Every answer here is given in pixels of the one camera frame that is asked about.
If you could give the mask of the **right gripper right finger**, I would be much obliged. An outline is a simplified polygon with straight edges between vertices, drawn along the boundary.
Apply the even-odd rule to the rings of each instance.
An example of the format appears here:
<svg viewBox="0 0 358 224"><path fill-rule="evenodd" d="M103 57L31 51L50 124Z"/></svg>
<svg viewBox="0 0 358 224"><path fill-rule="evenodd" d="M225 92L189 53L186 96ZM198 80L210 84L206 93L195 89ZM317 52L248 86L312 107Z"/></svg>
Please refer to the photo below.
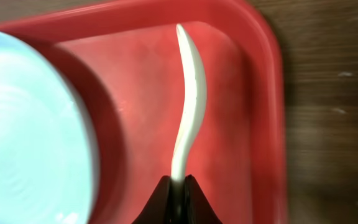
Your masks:
<svg viewBox="0 0 358 224"><path fill-rule="evenodd" d="M185 178L185 217L187 224L222 224L195 177Z"/></svg>

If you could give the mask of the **red serving tray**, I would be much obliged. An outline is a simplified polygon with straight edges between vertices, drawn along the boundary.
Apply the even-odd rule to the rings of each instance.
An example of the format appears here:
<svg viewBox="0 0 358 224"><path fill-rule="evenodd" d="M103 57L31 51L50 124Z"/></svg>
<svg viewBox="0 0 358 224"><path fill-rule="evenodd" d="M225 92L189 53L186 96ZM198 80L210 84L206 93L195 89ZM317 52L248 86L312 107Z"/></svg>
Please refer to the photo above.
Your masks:
<svg viewBox="0 0 358 224"><path fill-rule="evenodd" d="M190 151L223 223L286 223L282 56L244 1L109 1L0 23L72 82L101 156L92 223L132 223L170 172L183 108L176 25L193 39L208 96Z"/></svg>

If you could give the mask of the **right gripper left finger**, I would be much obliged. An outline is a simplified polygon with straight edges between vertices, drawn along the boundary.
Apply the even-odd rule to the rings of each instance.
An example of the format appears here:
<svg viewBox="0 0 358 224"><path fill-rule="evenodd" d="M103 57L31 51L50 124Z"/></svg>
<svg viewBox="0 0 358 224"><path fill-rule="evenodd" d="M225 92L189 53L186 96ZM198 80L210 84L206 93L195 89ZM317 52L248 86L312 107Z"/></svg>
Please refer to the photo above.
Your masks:
<svg viewBox="0 0 358 224"><path fill-rule="evenodd" d="M169 221L168 201L170 195L170 178L163 176L140 214L132 224L166 224Z"/></svg>

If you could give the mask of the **large light blue plate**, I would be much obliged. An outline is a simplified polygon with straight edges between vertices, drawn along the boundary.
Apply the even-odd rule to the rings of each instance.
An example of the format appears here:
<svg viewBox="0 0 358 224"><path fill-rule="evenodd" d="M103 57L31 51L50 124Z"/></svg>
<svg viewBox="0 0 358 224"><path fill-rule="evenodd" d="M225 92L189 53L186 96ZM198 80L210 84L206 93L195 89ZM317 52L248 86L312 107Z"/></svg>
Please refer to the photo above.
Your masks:
<svg viewBox="0 0 358 224"><path fill-rule="evenodd" d="M88 223L98 186L98 144L77 91L0 32L0 223Z"/></svg>

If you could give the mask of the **white plastic spoon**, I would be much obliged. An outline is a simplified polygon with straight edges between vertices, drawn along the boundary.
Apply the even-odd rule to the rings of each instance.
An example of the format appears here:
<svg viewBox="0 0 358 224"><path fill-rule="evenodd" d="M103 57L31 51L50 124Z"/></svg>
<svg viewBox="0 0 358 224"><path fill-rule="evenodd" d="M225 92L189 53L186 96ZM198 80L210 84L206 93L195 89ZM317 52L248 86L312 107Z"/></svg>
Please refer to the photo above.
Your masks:
<svg viewBox="0 0 358 224"><path fill-rule="evenodd" d="M171 163L171 179L182 183L191 147L203 122L207 84L204 65L193 39L181 24L177 24L177 38L185 84L185 98L180 127Z"/></svg>

